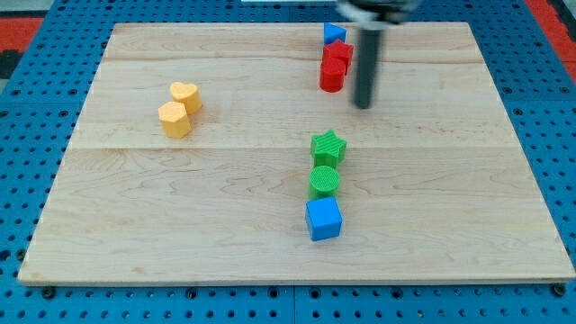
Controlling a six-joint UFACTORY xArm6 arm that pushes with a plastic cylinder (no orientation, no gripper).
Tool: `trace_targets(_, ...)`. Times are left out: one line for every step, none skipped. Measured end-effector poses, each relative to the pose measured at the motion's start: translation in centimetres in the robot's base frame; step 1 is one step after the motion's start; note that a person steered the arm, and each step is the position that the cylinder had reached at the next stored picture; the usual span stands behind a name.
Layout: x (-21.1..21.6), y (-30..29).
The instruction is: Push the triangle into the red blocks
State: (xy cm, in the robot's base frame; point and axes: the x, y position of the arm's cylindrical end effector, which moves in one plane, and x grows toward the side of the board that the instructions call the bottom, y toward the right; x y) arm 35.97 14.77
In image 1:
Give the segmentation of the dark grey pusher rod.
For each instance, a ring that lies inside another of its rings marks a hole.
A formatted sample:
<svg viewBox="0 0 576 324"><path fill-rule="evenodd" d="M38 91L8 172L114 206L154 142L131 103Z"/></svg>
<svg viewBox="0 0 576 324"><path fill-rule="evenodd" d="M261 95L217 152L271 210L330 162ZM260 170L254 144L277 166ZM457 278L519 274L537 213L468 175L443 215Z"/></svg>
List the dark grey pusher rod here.
<svg viewBox="0 0 576 324"><path fill-rule="evenodd" d="M371 107L374 98L377 64L380 56L382 29L359 30L353 103L359 109Z"/></svg>

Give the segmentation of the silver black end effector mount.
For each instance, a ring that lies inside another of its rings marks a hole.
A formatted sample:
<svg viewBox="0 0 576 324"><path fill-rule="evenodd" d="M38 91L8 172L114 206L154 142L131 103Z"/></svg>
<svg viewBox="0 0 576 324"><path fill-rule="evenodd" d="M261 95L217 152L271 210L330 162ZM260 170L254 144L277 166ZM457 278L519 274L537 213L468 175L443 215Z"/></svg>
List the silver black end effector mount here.
<svg viewBox="0 0 576 324"><path fill-rule="evenodd" d="M337 0L337 11L361 26L402 24L419 8L421 0Z"/></svg>

